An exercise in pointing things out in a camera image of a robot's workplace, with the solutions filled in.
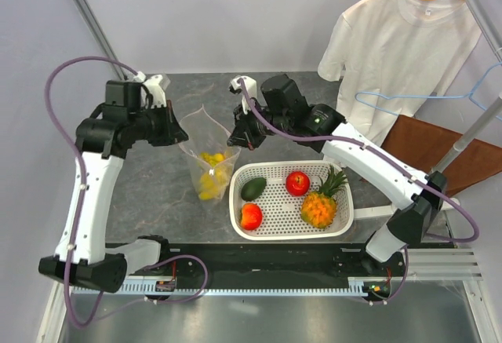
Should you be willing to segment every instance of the reflective floor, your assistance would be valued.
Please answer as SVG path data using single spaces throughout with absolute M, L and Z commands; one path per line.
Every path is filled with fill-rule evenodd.
M 106 296 L 109 312 L 133 296 Z M 94 296 L 78 295 L 83 318 Z M 84 330 L 65 324 L 60 343 L 475 343 L 461 286 L 407 283 L 387 306 L 338 297 L 202 297 L 180 305 L 139 303 Z

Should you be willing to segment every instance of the robotic arm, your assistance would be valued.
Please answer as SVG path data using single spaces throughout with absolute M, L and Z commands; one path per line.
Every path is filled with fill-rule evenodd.
M 188 140 L 174 116 L 165 89 L 169 79 L 155 75 L 145 82 L 107 83 L 105 102 L 78 126 L 76 145 L 87 169 L 81 219 L 71 262 L 70 284 L 116 292 L 124 278 L 165 259 L 168 242 L 159 236 L 141 236 L 134 243 L 105 248 L 111 195 L 127 151 L 138 140 L 154 147 Z M 53 256 L 40 260 L 38 271 L 59 282 L 64 278 L 70 232 L 82 182 L 77 164 L 75 185 L 66 226 Z
M 371 141 L 364 138 L 342 114 L 325 104 L 309 105 L 298 90 L 296 83 L 287 75 L 277 75 L 266 80 L 260 87 L 266 105 L 260 106 L 256 100 L 256 81 L 248 76 L 238 76 L 231 81 L 230 91 L 242 91 L 242 78 L 246 90 L 255 102 L 258 112 L 273 127 L 295 137 L 317 137 L 333 135 L 348 137 L 363 142 L 359 147 L 338 140 L 297 141 L 317 152 L 339 159 L 350 166 L 366 180 L 379 188 L 398 209 L 381 229 L 366 242 L 366 254 L 378 262 L 387 261 L 393 253 L 406 245 L 418 244 L 434 221 L 442 207 L 442 200 L 423 190 L 410 181 L 381 157 L 366 149 L 374 148 L 385 157 L 405 168 L 419 181 L 444 192 L 446 179 L 439 173 L 427 175 L 407 166 Z M 235 128 L 228 145 L 238 145 L 253 150 L 263 143 L 272 131 L 260 122 L 254 114 L 249 114 L 249 106 L 244 103 L 234 110 Z

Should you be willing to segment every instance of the wall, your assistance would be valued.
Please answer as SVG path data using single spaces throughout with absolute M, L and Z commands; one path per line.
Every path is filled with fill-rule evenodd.
M 51 126 L 45 79 L 63 61 L 101 55 L 71 0 L 0 0 L 0 305 L 2 341 L 33 342 L 52 281 L 37 271 L 59 241 L 75 171 Z M 71 131 L 103 99 L 112 77 L 102 64 L 64 71 L 53 88 Z
M 359 0 L 88 0 L 119 59 L 150 72 L 314 71 Z
M 499 32 L 502 32 L 502 0 L 480 0 Z M 465 94 L 484 74 L 485 70 L 497 62 L 486 40 L 482 37 L 475 50 L 465 63 L 459 75 L 450 86 L 447 95 Z M 490 105 L 502 92 L 502 69 L 495 68 L 476 93 L 477 101 L 485 106 Z M 467 128 L 481 115 L 482 111 L 469 100 L 444 100 L 428 101 L 418 112 L 417 118 L 443 126 L 459 133 L 464 133 Z M 479 139 L 488 141 L 502 147 L 502 122 L 494 120 L 478 136 Z M 498 315 L 497 320 L 502 320 L 502 302 L 499 298 L 500 277 L 502 276 L 502 262 L 500 261 L 500 237 L 502 237 L 502 216 L 500 206 L 500 193 L 502 191 L 502 174 L 470 187 L 461 192 L 458 198 L 462 206 L 469 211 L 478 222 L 481 236 L 472 244 L 475 248 L 486 285 L 491 294 L 493 307 Z M 455 219 L 459 227 L 457 236 L 467 237 L 471 234 L 468 224 L 451 213 L 450 218 Z

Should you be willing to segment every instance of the pineapple crown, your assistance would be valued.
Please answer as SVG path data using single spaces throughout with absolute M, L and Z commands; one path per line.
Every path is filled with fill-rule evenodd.
M 319 186 L 318 192 L 332 197 L 346 183 L 347 177 L 345 176 L 344 172 L 335 173 L 334 166 L 330 165 L 328 170 L 328 177 L 326 178 L 326 181 L 323 181 L 321 178 L 321 186 Z

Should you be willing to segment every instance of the blue hanger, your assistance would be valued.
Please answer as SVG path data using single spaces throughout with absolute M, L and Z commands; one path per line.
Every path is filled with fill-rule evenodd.
M 377 97 L 382 97 L 384 98 L 385 100 L 394 100 L 395 98 L 421 98 L 421 99 L 425 99 L 425 100 L 428 100 L 428 99 L 434 99 L 434 100 L 450 100 L 450 99 L 460 99 L 460 98 L 465 98 L 465 97 L 469 97 L 469 100 L 471 102 L 473 102 L 476 106 L 478 106 L 479 108 L 481 108 L 482 110 L 486 111 L 486 107 L 484 107 L 483 105 L 481 105 L 478 101 L 476 101 L 474 99 L 474 93 L 476 90 L 478 90 L 479 86 L 483 83 L 483 81 L 485 80 L 485 77 L 489 74 L 490 71 L 492 71 L 495 67 L 497 66 L 501 66 L 502 65 L 502 62 L 499 62 L 497 64 L 494 64 L 493 66 L 491 66 L 490 68 L 488 68 L 488 70 L 486 70 L 485 74 L 475 83 L 475 85 L 472 87 L 471 89 L 471 92 L 469 92 L 468 94 L 465 94 L 463 96 L 443 96 L 443 97 L 438 97 L 438 96 L 409 96 L 409 95 L 398 95 L 398 96 L 392 96 L 392 97 L 388 97 L 388 96 L 385 96 L 383 94 L 380 94 L 380 93 L 375 93 L 375 92 L 367 92 L 367 91 L 361 91 L 361 92 L 357 92 L 355 94 L 355 99 L 357 101 L 359 101 L 360 103 L 364 104 L 364 105 L 368 105 L 370 106 L 371 108 L 375 108 L 375 109 L 378 109 L 378 110 L 381 110 L 381 111 L 384 111 L 386 113 L 389 113 L 389 114 L 392 114 L 392 115 L 395 115 L 396 117 L 399 116 L 399 114 L 397 113 L 394 113 L 393 111 L 389 111 L 387 109 L 383 109 L 383 108 L 379 108 L 378 106 L 376 105 L 373 105 L 373 104 L 370 104 L 369 102 L 365 102 L 363 100 L 360 100 L 358 98 L 359 94 L 367 94 L 367 95 L 370 95 L 370 96 L 377 96 Z M 502 118 L 497 116 L 497 119 L 499 121 L 502 122 Z

